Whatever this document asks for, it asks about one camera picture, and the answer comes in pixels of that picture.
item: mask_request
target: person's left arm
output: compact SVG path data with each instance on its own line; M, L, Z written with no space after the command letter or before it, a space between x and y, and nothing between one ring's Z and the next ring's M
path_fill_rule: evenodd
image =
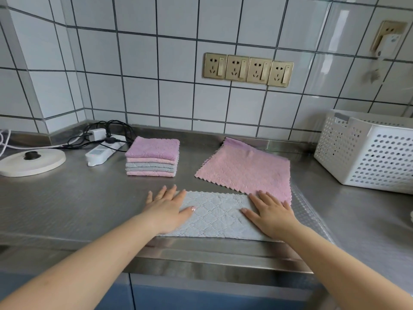
M94 309L146 243L185 222L193 207L179 212L186 191L174 197L166 186L144 211L76 251L0 302L2 309Z

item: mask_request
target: gold electrical outlet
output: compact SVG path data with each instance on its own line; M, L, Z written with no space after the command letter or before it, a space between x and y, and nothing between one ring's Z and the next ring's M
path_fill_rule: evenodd
M288 87L294 63L273 61L268 86Z
M226 54L205 53L204 77L224 79L227 57Z
M402 35L407 26L406 22L396 22L392 20L384 20L380 24L379 30L374 37L374 41L370 47L370 51L375 52L379 46L380 41L384 35L389 35L395 33L397 35Z
M245 81L247 80L247 70L249 57L239 57L236 55L229 55L227 62L227 71L225 79L229 81Z
M248 66L247 82L266 84L271 68L270 59L250 58Z

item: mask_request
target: white plastic basket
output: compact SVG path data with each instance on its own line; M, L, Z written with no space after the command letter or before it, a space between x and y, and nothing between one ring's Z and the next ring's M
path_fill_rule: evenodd
M413 194L413 119L331 110L314 157L344 185Z

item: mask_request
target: power strip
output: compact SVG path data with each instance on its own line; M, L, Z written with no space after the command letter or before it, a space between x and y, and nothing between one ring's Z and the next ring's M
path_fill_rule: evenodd
M111 137L116 138L118 140L126 141L125 136L111 135ZM124 144L125 143L107 143L106 141L102 142L101 145L98 145L97 147L93 148L85 154L88 166L95 166L105 163L106 160Z

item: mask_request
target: cloth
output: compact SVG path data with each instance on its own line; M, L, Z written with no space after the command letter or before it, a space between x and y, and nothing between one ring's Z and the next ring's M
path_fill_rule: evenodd
M162 176L162 177L175 177L176 172L162 172L162 171L129 171L127 175L133 176Z
M189 191L183 200L181 210L190 206L196 207L191 218L178 229L163 236L274 241L240 212L240 208L248 208L257 212L246 195Z
M166 169L174 169L176 165L158 162L127 162L126 167L164 167Z
M226 137L195 177L236 191L268 191L291 203L290 161Z
M157 163L167 163L175 164L176 160L160 159L160 158L128 158L126 157L127 163L139 163L139 162L157 162Z
M157 167L157 166L137 166L137 167L127 167L126 168L127 172L130 171L162 171L162 172L169 172L169 173L174 173L174 169L170 169L168 167Z
M136 137L125 156L131 158L151 157L176 161L178 154L178 139L146 139Z

